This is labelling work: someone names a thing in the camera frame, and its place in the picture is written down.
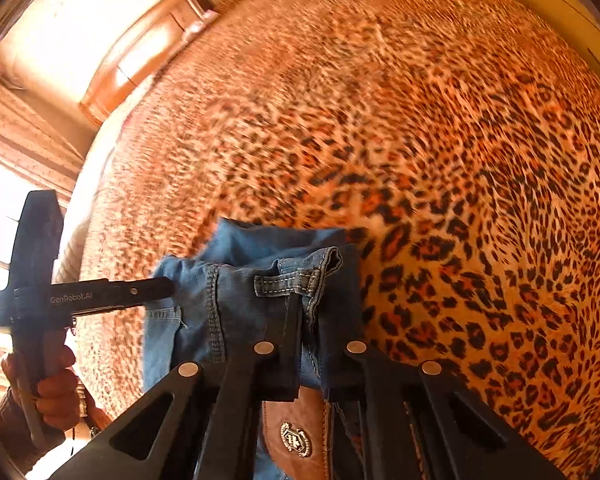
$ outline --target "round metal rivet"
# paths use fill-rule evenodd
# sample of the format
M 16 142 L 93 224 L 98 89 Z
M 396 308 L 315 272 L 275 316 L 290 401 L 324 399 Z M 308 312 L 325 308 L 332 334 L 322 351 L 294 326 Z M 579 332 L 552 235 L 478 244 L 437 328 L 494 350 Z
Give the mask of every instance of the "round metal rivet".
M 427 375 L 439 375 L 442 371 L 442 366 L 435 361 L 424 361 L 422 363 L 422 371 Z
M 260 355 L 269 355 L 273 352 L 273 349 L 273 343 L 270 343 L 269 341 L 260 341 L 253 347 L 253 351 Z
M 178 367 L 178 373 L 183 377 L 193 377 L 200 368 L 195 363 L 183 363 Z
M 366 352 L 366 344 L 362 341 L 349 341 L 347 350 L 352 354 L 363 354 Z

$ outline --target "leopard print bedspread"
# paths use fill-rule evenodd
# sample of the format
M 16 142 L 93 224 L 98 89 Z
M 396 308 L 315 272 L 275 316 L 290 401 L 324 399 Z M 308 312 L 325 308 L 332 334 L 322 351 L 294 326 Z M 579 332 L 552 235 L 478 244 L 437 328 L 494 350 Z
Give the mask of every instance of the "leopard print bedspread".
M 348 228 L 372 344 L 438 360 L 572 478 L 600 462 L 600 82 L 521 4 L 241 1 L 132 113 L 82 278 L 144 278 L 220 216 Z M 78 324 L 114 415 L 141 333 Z

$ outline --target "blue jeans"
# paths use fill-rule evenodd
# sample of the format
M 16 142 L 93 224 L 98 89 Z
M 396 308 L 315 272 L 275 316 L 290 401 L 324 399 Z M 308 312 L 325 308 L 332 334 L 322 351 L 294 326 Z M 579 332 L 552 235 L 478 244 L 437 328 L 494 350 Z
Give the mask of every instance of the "blue jeans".
M 292 230 L 222 219 L 198 256 L 167 256 L 154 276 L 171 278 L 175 293 L 146 306 L 146 390 L 182 361 L 222 362 L 264 339 L 267 319 L 284 318 L 292 292 L 302 297 L 303 386 L 324 386 L 316 337 L 319 308 L 338 320 L 330 327 L 328 348 L 343 349 L 348 340 L 362 337 L 358 254 L 341 229 Z M 261 438 L 254 478 L 286 478 Z

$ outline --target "wooden furniture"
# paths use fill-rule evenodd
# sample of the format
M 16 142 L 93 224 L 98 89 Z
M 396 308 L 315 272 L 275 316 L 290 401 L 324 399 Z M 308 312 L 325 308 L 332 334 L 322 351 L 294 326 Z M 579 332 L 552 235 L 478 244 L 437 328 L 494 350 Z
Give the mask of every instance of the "wooden furniture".
M 100 126 L 147 76 L 189 40 L 189 29 L 203 21 L 208 0 L 161 0 L 116 41 L 104 57 L 80 102 Z

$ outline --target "metal badge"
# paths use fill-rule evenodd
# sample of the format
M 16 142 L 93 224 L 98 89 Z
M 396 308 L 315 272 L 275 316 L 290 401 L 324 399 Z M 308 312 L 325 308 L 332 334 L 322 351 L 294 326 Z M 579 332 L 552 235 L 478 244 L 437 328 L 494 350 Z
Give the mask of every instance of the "metal badge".
M 289 452 L 296 452 L 302 458 L 311 455 L 311 441 L 302 428 L 291 429 L 291 424 L 285 422 L 280 426 L 280 436 L 282 443 Z

